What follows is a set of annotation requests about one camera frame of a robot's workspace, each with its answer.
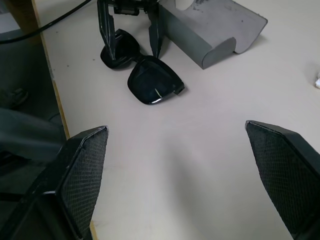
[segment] sunglasses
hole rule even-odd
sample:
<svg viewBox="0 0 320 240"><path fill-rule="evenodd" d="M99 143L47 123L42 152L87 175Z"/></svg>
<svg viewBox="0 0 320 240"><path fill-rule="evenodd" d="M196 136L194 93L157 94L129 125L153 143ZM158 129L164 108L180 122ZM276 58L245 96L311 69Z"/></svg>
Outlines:
<svg viewBox="0 0 320 240"><path fill-rule="evenodd" d="M172 93L178 95L185 88L178 75L163 61L142 55L137 40L122 29L115 32L115 59L106 47L100 56L110 69L123 69L132 61L137 63L129 76L128 87L144 104L156 104Z"/></svg>

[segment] table surface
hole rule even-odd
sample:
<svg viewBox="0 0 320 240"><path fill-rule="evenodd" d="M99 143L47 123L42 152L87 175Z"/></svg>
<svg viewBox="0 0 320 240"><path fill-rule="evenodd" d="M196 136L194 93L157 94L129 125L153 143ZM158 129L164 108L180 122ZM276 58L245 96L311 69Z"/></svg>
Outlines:
<svg viewBox="0 0 320 240"><path fill-rule="evenodd" d="M35 0L44 25L79 0ZM110 70L95 1L43 34L71 136L108 125L93 222L100 240L292 239L260 181L246 120L300 133L320 151L320 1L239 0L269 20L241 55L202 70L166 40L161 60L187 90L158 105ZM150 54L145 14L116 15Z"/></svg>

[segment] mesh pad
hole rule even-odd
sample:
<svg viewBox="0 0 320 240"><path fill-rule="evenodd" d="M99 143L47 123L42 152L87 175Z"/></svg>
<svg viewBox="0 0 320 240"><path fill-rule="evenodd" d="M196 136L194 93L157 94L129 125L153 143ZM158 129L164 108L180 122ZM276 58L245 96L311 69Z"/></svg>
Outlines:
<svg viewBox="0 0 320 240"><path fill-rule="evenodd" d="M107 130L87 139L62 186L61 197L82 237L85 237L100 191Z"/></svg>
<svg viewBox="0 0 320 240"><path fill-rule="evenodd" d="M297 234L318 209L320 181L284 135L250 123L246 130L262 183L289 232Z"/></svg>

